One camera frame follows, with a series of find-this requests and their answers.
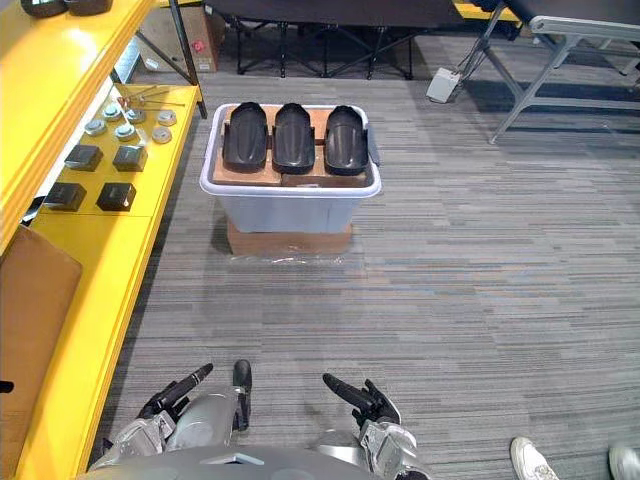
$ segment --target plastic storage bin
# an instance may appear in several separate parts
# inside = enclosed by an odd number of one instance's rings
[[[379,157],[367,115],[362,116],[368,130],[369,160],[365,170],[366,186],[361,188],[258,187],[218,185],[213,183],[213,171],[221,147],[227,111],[238,103],[218,107],[213,116],[200,186],[219,198],[227,216],[241,232],[343,232],[351,222],[355,208],[364,198],[373,197],[382,189],[378,170]],[[307,110],[333,109],[335,105],[303,105]]]

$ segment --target metal bolt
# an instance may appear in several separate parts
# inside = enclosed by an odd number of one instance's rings
[[[137,108],[127,110],[125,112],[125,116],[127,117],[127,120],[129,120],[133,124],[142,123],[147,119],[147,114],[145,113],[145,111],[139,110]]]
[[[118,125],[116,127],[116,137],[121,142],[126,142],[127,140],[131,140],[136,135],[136,129],[133,125],[129,123],[123,123],[122,125]]]
[[[107,120],[107,122],[115,122],[120,117],[122,117],[122,111],[117,103],[110,103],[104,110],[102,111],[102,116]]]
[[[84,131],[91,137],[97,137],[107,131],[107,124],[104,120],[94,118],[84,126]]]

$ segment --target yellow shelf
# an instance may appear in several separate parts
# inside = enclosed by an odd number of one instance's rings
[[[178,5],[191,5],[191,4],[197,4],[199,2],[199,0],[178,0]],[[154,0],[153,2],[153,6],[155,8],[161,8],[161,7],[168,7],[169,6],[169,0]]]
[[[115,86],[110,93],[117,97]],[[127,92],[145,86],[126,86]],[[104,153],[95,172],[65,168],[59,181],[78,182],[87,190],[78,212],[43,209],[32,227],[65,250],[83,266],[83,274],[65,320],[60,339],[43,383],[25,447],[18,479],[67,480],[86,468],[102,407],[120,353],[129,318],[144,277],[167,196],[184,146],[197,87],[157,86],[169,92],[154,100],[184,103],[167,105],[178,122],[169,127],[173,139],[144,144],[148,157],[143,172],[118,172],[112,160],[120,143],[114,124],[99,137],[83,136],[81,143],[98,145]],[[156,112],[137,125],[147,138]],[[130,182],[137,193],[131,211],[110,213],[95,206],[104,182]]]
[[[0,12],[0,253],[154,0],[114,0],[91,17]]]
[[[463,18],[474,20],[488,20],[489,18],[491,18],[491,12],[483,12],[480,7],[476,7],[472,3],[454,0],[454,5]],[[508,8],[505,8],[502,14],[500,14],[500,20],[505,22],[520,23],[518,17],[516,17]]]

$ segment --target white sneaker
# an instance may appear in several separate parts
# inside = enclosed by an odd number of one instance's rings
[[[610,448],[609,469],[613,480],[640,480],[640,458],[630,448]]]
[[[520,480],[558,480],[556,473],[528,438],[513,439],[511,461]]]

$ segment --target metal nut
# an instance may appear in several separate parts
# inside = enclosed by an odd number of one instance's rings
[[[160,125],[164,125],[165,127],[175,125],[177,122],[176,112],[174,112],[173,110],[160,110],[156,118],[158,120],[158,123]]]
[[[136,129],[133,125],[129,123],[123,123],[122,125],[118,125],[116,127],[116,137],[121,142],[126,142],[127,140],[131,140],[136,135]]]
[[[84,131],[91,137],[97,137],[107,131],[107,124],[100,118],[94,118],[84,126]]]
[[[127,120],[131,123],[142,123],[147,119],[147,114],[144,110],[138,110],[137,108],[129,109],[125,112]]]
[[[117,103],[110,103],[104,110],[102,111],[102,116],[107,120],[107,122],[115,122],[120,117],[122,117],[122,111]]]
[[[151,138],[156,143],[169,143],[171,141],[171,130],[167,127],[156,127],[151,132]]]

